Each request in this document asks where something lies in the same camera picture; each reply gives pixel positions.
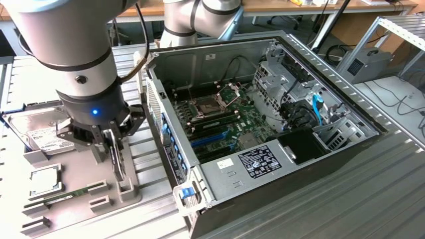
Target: blue pcie slot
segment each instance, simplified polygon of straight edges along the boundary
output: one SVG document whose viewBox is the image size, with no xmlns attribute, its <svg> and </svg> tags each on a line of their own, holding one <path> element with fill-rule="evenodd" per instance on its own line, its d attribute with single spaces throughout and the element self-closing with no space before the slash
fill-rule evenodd
<svg viewBox="0 0 425 239">
<path fill-rule="evenodd" d="M 225 139 L 228 132 L 229 132 L 229 130 L 226 132 L 222 132 L 222 133 L 214 135 L 214 136 L 210 136 L 208 138 L 204 138 L 204 139 L 200 139 L 198 141 L 192 142 L 192 144 L 190 144 L 192 147 L 194 148 L 194 147 L 202 146 L 208 143 L 212 143 L 212 142 L 216 142 L 218 140 Z"/>
</svg>

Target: hard drive label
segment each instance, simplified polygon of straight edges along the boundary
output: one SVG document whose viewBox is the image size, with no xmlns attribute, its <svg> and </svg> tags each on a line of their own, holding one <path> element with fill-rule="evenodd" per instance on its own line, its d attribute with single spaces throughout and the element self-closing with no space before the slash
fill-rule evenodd
<svg viewBox="0 0 425 239">
<path fill-rule="evenodd" d="M 56 127 L 29 131 L 28 136 L 32 138 L 42 152 L 50 152 L 73 145 L 72 142 L 56 137 Z"/>
<path fill-rule="evenodd" d="M 240 154 L 238 158 L 252 178 L 258 178 L 281 168 L 281 165 L 266 145 Z"/>
</svg>

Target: hard drive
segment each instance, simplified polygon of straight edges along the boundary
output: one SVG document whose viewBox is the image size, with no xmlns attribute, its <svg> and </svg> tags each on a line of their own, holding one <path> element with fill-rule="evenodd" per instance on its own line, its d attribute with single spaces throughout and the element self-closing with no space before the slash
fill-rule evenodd
<svg viewBox="0 0 425 239">
<path fill-rule="evenodd" d="M 68 119 L 62 106 L 2 115 L 2 120 L 30 151 L 54 155 L 74 149 L 72 142 L 56 137 L 56 125 Z"/>
</svg>

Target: screw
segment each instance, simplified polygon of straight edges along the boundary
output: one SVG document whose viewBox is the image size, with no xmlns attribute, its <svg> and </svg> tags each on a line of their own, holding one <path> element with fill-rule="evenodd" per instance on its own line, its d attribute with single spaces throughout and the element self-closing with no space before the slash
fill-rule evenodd
<svg viewBox="0 0 425 239">
<path fill-rule="evenodd" d="M 77 77 L 74 78 L 74 80 L 76 80 L 76 82 L 77 82 L 78 84 L 85 84 L 85 82 L 86 82 L 86 77 L 85 77 L 85 76 L 77 76 Z"/>
</svg>

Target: motherboard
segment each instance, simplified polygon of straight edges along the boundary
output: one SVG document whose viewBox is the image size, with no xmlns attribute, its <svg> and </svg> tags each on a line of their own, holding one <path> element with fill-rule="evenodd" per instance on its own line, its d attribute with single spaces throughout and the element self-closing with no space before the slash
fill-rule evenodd
<svg viewBox="0 0 425 239">
<path fill-rule="evenodd" d="M 174 110 L 201 163 L 265 142 L 276 134 L 238 83 L 212 95 L 174 101 Z"/>
</svg>

